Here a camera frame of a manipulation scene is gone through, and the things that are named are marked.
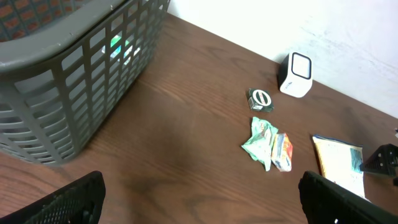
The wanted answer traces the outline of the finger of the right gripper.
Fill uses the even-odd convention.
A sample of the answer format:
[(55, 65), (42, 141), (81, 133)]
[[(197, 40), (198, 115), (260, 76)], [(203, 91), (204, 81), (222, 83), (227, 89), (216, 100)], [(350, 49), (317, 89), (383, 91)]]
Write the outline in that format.
[(363, 172), (386, 175), (389, 177), (397, 176), (397, 146), (385, 144), (378, 149), (360, 165)]

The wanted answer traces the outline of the green round-label ointment box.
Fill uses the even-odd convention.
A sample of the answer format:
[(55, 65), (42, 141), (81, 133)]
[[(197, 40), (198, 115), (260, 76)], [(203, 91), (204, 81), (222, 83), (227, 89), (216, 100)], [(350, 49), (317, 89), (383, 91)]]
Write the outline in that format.
[(246, 92), (249, 108), (252, 111), (262, 111), (270, 113), (274, 109), (274, 104), (270, 94), (265, 90), (250, 88)]

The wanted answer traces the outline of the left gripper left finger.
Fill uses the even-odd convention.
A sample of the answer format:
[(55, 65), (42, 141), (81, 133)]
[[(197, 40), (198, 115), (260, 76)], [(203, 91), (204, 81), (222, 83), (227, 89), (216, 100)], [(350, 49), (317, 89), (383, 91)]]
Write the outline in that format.
[(44, 198), (1, 218), (1, 224), (97, 224), (106, 187), (93, 171)]

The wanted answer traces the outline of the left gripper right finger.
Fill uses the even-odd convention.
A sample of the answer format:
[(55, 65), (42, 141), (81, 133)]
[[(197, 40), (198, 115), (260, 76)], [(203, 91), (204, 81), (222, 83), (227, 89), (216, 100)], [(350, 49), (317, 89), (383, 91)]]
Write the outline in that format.
[(306, 171), (298, 184), (309, 223), (397, 224), (397, 216), (321, 175)]

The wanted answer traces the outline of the teal wet wipes pack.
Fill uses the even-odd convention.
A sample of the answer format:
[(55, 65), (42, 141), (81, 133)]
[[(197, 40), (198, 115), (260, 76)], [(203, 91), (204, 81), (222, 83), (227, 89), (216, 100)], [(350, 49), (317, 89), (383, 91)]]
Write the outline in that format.
[(241, 146), (266, 172), (271, 169), (271, 152), (278, 129), (267, 120), (252, 118), (251, 137)]

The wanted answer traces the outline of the small orange snack packet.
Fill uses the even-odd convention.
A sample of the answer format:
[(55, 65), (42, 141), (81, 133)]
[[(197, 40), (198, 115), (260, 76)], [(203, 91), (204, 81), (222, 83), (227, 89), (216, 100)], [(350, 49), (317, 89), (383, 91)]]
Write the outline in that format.
[(272, 148), (271, 161), (281, 172), (292, 170), (293, 145), (286, 133), (277, 134)]

